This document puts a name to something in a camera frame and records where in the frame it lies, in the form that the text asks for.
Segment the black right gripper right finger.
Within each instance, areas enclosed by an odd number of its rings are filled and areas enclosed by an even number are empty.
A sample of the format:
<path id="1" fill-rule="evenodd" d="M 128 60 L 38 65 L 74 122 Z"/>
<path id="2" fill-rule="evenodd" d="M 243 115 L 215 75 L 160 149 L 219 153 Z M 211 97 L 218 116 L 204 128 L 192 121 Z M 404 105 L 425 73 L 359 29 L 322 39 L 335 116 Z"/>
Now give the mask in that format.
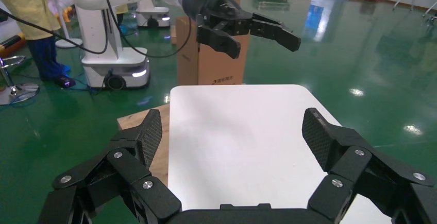
<path id="1" fill-rule="evenodd" d="M 302 136 L 326 173 L 307 208 L 340 223 L 357 195 L 369 199 L 392 223 L 436 223 L 436 181 L 374 149 L 356 130 L 305 110 Z"/>

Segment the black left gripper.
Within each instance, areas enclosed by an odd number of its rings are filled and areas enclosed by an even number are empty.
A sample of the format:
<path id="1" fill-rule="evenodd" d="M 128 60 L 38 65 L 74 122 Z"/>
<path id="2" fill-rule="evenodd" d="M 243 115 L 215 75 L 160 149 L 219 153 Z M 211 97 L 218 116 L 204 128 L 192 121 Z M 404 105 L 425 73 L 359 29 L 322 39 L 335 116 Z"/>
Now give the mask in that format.
<path id="1" fill-rule="evenodd" d="M 243 10 L 236 0 L 182 0 L 185 14 L 197 23 L 197 42 L 232 59 L 240 55 L 241 44 L 231 35 L 251 35 L 276 41 L 298 51 L 301 38 L 282 22 Z"/>

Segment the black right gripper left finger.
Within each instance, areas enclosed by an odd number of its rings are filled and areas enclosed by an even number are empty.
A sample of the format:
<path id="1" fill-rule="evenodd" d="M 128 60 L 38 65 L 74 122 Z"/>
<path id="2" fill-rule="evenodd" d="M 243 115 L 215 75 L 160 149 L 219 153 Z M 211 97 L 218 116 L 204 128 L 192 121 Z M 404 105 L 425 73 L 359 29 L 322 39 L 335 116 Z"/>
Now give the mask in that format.
<path id="1" fill-rule="evenodd" d="M 98 155 L 53 180 L 38 223 L 91 223 L 117 197 L 139 223 L 167 223 L 181 212 L 181 202 L 150 171 L 162 134 L 156 109 L 119 131 Z"/>

